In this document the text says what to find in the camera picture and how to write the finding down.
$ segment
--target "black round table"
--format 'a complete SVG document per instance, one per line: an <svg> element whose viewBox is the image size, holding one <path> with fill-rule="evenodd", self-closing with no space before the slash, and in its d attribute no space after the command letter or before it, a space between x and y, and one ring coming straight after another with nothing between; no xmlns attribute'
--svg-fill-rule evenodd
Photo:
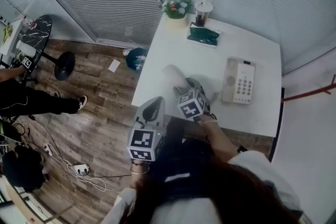
<svg viewBox="0 0 336 224"><path fill-rule="evenodd" d="M66 80L75 67L75 55L70 52L64 52L58 59L44 53L47 41L50 36L51 26L53 24L49 15L43 15L35 20L37 26L34 29L28 29L22 37L22 42L36 49L33 57L33 66L35 67L41 56L47 58L55 64L54 75L58 80Z"/></svg>

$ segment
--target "red pipe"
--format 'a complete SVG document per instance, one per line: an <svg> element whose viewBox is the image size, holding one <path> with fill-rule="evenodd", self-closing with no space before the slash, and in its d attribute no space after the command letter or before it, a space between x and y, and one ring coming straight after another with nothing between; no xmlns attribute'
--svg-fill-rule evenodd
<svg viewBox="0 0 336 224"><path fill-rule="evenodd" d="M291 100L295 100L295 99L311 96L311 95L318 94L318 93L321 93L321 92L326 92L326 91L329 91L329 90L332 90L332 89L335 89L335 88L336 88L336 83L328 85L328 86L325 86L325 87L323 87L321 89L318 89L318 90L311 91L311 92L306 92L306 93L303 93L303 94L294 95L292 97L283 98L281 100L281 102L284 103L284 102L287 102L287 101L291 101Z"/></svg>

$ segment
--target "black pants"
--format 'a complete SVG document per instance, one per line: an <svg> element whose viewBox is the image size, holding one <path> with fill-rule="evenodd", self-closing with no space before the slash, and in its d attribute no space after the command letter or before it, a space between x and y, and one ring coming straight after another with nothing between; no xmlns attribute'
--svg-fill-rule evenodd
<svg viewBox="0 0 336 224"><path fill-rule="evenodd" d="M53 97L46 92L38 91L30 87L26 87L26 94L28 99L26 105L16 104L8 109L2 109L0 110L0 115L19 116L19 115L34 115L44 113L74 114L79 109L79 102L76 99Z"/></svg>

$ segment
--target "green bag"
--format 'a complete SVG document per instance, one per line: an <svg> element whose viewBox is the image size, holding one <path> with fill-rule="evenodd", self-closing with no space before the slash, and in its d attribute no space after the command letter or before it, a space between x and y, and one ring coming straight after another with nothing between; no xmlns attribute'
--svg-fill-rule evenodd
<svg viewBox="0 0 336 224"><path fill-rule="evenodd" d="M206 27L199 27L195 25L195 23L191 23L190 35L187 39L216 47L218 37L219 33L216 33Z"/></svg>

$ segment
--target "flower pot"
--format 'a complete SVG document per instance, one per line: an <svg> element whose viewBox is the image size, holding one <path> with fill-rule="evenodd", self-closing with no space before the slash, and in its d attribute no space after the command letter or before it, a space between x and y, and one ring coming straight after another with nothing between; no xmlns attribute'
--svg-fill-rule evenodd
<svg viewBox="0 0 336 224"><path fill-rule="evenodd" d="M183 29L183 28L186 28L188 24L189 24L189 21L188 21L187 16L184 16L181 19L172 19L166 15L166 26L169 29L172 29L172 30Z"/></svg>

